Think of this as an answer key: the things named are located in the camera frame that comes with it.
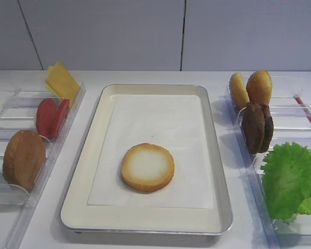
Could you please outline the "rear red tomato slice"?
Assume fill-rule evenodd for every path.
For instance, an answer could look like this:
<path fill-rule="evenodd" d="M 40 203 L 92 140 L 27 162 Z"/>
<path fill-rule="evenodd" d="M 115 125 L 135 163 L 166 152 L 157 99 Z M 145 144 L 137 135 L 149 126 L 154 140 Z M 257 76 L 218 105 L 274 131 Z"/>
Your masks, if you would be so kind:
<path fill-rule="evenodd" d="M 58 137 L 61 127 L 68 115 L 69 108 L 70 108 L 70 100 L 64 99 L 61 102 L 59 109 L 57 110 L 57 113 L 51 124 L 51 137 L 53 139 L 56 139 Z"/>

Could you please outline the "red tomato slice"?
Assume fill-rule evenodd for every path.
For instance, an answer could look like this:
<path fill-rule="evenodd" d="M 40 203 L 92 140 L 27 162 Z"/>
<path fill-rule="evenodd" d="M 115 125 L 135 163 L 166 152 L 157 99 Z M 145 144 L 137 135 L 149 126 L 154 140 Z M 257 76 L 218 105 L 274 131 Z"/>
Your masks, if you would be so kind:
<path fill-rule="evenodd" d="M 56 116 L 57 109 L 52 98 L 46 98 L 41 101 L 36 114 L 36 129 L 39 135 L 51 139 L 51 126 Z"/>
<path fill-rule="evenodd" d="M 57 113 L 51 124 L 51 137 L 53 139 L 56 139 L 58 137 L 61 127 L 68 115 L 69 108 L 70 108 L 70 100 L 64 99 L 61 102 L 59 109 L 57 110 Z"/>

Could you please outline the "front brown meat patty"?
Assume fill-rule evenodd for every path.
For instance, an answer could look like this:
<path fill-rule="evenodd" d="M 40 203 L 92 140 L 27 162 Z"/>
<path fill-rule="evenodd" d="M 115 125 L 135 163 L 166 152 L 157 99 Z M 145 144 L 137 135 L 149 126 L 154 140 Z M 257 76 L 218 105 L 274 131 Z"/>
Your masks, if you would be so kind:
<path fill-rule="evenodd" d="M 247 103 L 243 114 L 242 128 L 250 154 L 257 154 L 265 134 L 265 119 L 261 106 L 255 102 Z"/>

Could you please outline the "brown meat patty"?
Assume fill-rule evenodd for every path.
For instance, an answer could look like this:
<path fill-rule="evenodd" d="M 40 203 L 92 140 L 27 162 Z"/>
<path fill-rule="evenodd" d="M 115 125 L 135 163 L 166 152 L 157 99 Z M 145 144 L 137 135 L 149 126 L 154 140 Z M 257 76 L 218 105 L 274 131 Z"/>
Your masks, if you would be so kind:
<path fill-rule="evenodd" d="M 257 154 L 265 134 L 265 119 L 261 106 L 255 102 L 247 103 L 243 114 L 242 128 L 250 154 Z"/>
<path fill-rule="evenodd" d="M 261 109 L 263 111 L 265 125 L 264 125 L 264 139 L 261 144 L 259 153 L 265 153 L 268 151 L 270 142 L 273 137 L 274 125 L 273 125 L 273 118 L 271 116 L 269 106 L 265 104 L 261 104 Z"/>

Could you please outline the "front yellow cheese slice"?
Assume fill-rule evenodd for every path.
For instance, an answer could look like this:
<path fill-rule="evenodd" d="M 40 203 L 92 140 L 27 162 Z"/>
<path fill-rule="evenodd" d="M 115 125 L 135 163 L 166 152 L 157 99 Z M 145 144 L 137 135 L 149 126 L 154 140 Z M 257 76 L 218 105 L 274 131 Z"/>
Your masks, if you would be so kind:
<path fill-rule="evenodd" d="M 61 101 L 69 99 L 70 107 L 72 107 L 79 90 L 80 86 L 67 70 L 66 79 L 58 85 L 58 88 L 54 94 L 61 97 Z"/>

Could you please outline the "yellow cheese slice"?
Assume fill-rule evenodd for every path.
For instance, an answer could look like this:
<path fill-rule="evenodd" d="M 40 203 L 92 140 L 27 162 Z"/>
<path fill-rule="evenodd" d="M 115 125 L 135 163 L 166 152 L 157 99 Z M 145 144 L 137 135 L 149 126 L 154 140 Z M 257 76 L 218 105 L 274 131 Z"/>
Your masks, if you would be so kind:
<path fill-rule="evenodd" d="M 66 79 L 58 85 L 58 88 L 54 94 L 61 97 L 61 101 L 69 99 L 70 107 L 72 107 L 79 90 L 80 86 L 67 70 Z"/>
<path fill-rule="evenodd" d="M 54 66 L 49 66 L 46 77 L 46 88 L 52 93 L 55 93 L 58 85 L 66 79 L 66 73 L 67 70 L 60 61 Z"/>

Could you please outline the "front red tomato slice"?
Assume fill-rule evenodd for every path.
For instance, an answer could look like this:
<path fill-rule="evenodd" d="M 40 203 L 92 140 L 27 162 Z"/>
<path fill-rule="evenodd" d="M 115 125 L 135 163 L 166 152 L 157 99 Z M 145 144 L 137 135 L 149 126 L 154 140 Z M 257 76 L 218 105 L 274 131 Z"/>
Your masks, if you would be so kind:
<path fill-rule="evenodd" d="M 51 126 L 56 116 L 57 109 L 52 98 L 46 98 L 41 101 L 36 114 L 36 129 L 39 135 L 51 139 Z"/>

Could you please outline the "rear yellow cheese slice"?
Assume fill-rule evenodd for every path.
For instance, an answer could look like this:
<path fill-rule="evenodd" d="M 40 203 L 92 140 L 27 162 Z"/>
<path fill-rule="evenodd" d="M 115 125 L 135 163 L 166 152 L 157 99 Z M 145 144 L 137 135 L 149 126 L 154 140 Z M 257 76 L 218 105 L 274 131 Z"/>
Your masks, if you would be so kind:
<path fill-rule="evenodd" d="M 52 93 L 55 93 L 58 85 L 66 79 L 66 73 L 67 70 L 60 61 L 54 66 L 49 66 L 46 77 L 46 88 Z"/>

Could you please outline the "rear brown meat patty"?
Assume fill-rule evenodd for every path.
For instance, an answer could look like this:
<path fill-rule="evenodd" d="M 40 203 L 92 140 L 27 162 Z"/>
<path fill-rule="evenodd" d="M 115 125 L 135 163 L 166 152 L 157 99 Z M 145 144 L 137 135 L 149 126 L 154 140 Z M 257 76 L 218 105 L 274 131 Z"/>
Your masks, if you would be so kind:
<path fill-rule="evenodd" d="M 265 153 L 268 151 L 270 142 L 273 137 L 274 125 L 273 125 L 273 118 L 271 116 L 269 106 L 265 104 L 261 104 L 261 109 L 263 111 L 265 125 L 264 125 L 264 139 L 261 144 L 259 153 Z"/>

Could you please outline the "green lettuce leaf in rack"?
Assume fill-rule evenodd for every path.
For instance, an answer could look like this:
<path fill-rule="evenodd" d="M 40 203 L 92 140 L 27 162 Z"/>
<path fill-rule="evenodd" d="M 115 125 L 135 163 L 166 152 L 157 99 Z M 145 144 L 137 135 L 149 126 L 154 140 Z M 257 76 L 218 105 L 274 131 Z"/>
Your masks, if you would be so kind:
<path fill-rule="evenodd" d="M 275 145 L 263 162 L 262 186 L 271 219 L 311 216 L 311 149 L 286 142 Z"/>

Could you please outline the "white paper sheet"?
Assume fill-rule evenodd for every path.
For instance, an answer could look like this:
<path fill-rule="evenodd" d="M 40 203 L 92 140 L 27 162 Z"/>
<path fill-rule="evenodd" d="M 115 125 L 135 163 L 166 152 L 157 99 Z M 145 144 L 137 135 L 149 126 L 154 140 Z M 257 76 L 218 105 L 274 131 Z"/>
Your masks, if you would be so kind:
<path fill-rule="evenodd" d="M 121 177 L 125 153 L 141 143 L 167 149 L 175 161 L 171 182 L 151 193 L 135 191 Z M 88 203 L 212 209 L 210 166 L 199 97 L 117 94 Z"/>

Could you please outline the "bottom bun slice on tray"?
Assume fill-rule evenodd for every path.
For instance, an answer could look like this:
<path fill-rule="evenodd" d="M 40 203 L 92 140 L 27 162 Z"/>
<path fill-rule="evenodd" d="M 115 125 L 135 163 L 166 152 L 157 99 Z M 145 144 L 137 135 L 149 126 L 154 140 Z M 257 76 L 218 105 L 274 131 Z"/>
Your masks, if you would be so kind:
<path fill-rule="evenodd" d="M 172 154 L 149 143 L 131 147 L 125 154 L 121 175 L 124 182 L 140 192 L 154 192 L 167 186 L 175 173 Z"/>

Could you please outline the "right bun top right rack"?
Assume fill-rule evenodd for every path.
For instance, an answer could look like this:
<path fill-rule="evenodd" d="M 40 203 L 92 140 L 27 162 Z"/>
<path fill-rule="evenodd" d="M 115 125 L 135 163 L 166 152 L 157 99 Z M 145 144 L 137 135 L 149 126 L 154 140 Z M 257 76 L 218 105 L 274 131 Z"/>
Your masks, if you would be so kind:
<path fill-rule="evenodd" d="M 251 102 L 269 105 L 272 95 L 272 80 L 267 71 L 255 71 L 248 79 L 246 90 Z"/>

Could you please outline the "right clear acrylic rack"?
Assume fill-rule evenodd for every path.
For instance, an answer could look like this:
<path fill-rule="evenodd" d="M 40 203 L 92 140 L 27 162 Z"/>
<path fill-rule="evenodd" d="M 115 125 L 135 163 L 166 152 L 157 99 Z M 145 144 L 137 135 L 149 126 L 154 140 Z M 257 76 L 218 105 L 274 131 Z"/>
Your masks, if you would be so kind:
<path fill-rule="evenodd" d="M 272 75 L 272 82 L 270 111 L 273 117 L 274 133 L 268 150 L 272 151 L 275 145 L 286 142 L 295 142 L 311 149 L 311 124 L 302 107 L 294 99 L 294 95 L 300 96 L 311 110 L 311 78 L 297 74 L 293 76 Z M 266 247 L 311 248 L 311 216 L 296 215 L 286 222 L 270 218 L 262 186 L 261 165 L 264 164 L 263 158 L 266 154 L 249 154 L 241 127 L 243 112 L 234 105 L 229 91 L 225 93 L 225 102 L 243 160 L 240 172 L 257 206 L 257 217 L 266 238 Z"/>

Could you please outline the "left clear acrylic rack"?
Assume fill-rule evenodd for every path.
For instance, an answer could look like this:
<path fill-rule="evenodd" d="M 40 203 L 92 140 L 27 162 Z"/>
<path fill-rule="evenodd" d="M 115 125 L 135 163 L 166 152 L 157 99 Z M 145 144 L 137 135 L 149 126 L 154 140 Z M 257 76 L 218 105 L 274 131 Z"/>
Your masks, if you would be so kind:
<path fill-rule="evenodd" d="M 33 189 L 26 190 L 19 185 L 7 183 L 2 175 L 6 147 L 18 131 L 36 129 L 36 112 L 42 100 L 52 98 L 56 106 L 59 106 L 61 97 L 47 90 L 0 90 L 0 248 L 19 248 L 85 92 L 85 86 L 82 85 L 58 138 L 44 139 L 45 164 L 36 177 Z"/>

